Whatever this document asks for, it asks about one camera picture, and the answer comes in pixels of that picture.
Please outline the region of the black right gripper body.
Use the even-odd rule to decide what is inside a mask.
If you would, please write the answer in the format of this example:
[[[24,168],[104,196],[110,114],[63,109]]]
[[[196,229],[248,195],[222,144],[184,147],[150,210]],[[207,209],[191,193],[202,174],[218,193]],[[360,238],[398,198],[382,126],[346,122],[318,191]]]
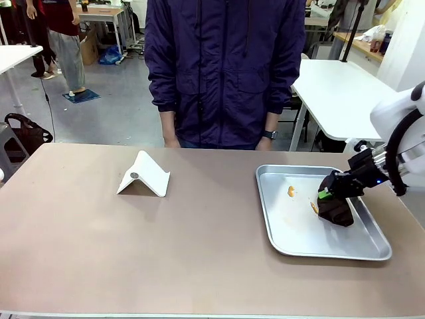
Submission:
[[[367,148],[348,160],[350,174],[363,187],[373,188],[387,181],[387,176],[375,165],[373,151]]]

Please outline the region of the person's left hand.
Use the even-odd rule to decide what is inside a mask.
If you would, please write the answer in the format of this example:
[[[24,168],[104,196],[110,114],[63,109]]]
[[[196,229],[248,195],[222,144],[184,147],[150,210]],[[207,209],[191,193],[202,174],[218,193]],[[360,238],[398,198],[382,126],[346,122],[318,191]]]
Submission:
[[[271,151],[273,140],[263,136],[256,146],[257,151]]]

